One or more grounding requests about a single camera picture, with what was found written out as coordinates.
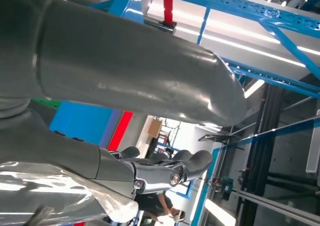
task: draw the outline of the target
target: green strip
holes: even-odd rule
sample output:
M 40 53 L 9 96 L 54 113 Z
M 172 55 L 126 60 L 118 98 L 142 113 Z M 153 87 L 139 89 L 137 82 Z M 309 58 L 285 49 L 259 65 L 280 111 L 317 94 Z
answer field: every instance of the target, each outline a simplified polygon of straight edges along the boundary
M 56 110 L 57 110 L 61 104 L 61 101 L 58 100 L 48 100 L 42 98 L 32 98 L 32 100 Z

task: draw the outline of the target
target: red strap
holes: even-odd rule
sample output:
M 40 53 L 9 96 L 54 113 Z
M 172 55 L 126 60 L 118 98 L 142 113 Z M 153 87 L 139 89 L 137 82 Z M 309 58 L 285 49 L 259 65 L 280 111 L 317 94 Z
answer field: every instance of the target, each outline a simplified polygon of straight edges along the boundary
M 174 9 L 174 0 L 163 0 L 163 7 L 165 8 L 165 22 L 173 24 L 172 10 Z
M 73 224 L 73 226 L 85 226 L 86 222 L 77 222 Z

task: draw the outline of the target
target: dark shirt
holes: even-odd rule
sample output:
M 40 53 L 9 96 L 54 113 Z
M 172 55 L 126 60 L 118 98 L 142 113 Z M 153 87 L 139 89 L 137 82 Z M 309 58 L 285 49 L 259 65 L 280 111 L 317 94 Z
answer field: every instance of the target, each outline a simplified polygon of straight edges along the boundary
M 174 206 L 170 198 L 165 194 L 163 194 L 163 196 L 168 209 Z M 139 204 L 139 210 L 152 213 L 158 217 L 165 215 L 164 207 L 156 193 L 137 194 L 134 201 Z

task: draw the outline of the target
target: man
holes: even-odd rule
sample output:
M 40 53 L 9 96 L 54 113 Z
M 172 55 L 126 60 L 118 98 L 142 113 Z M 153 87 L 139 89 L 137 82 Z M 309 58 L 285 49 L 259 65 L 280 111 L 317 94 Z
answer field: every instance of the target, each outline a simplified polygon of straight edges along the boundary
M 148 212 L 154 221 L 158 222 L 158 217 L 171 215 L 177 223 L 183 221 L 186 213 L 174 208 L 171 200 L 162 193 L 137 194 L 134 201 L 139 204 L 139 210 Z

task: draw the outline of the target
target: red panel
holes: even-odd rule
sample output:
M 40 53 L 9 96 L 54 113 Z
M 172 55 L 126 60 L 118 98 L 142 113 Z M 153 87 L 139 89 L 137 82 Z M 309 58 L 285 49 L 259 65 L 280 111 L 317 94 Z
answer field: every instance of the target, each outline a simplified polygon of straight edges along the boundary
M 116 151 L 131 120 L 133 112 L 124 112 L 108 146 L 109 151 Z
M 174 0 L 163 0 L 163 7 L 165 8 L 165 22 L 170 25 L 173 24 Z
M 73 226 L 85 226 L 86 225 L 86 222 L 77 222 L 73 224 Z

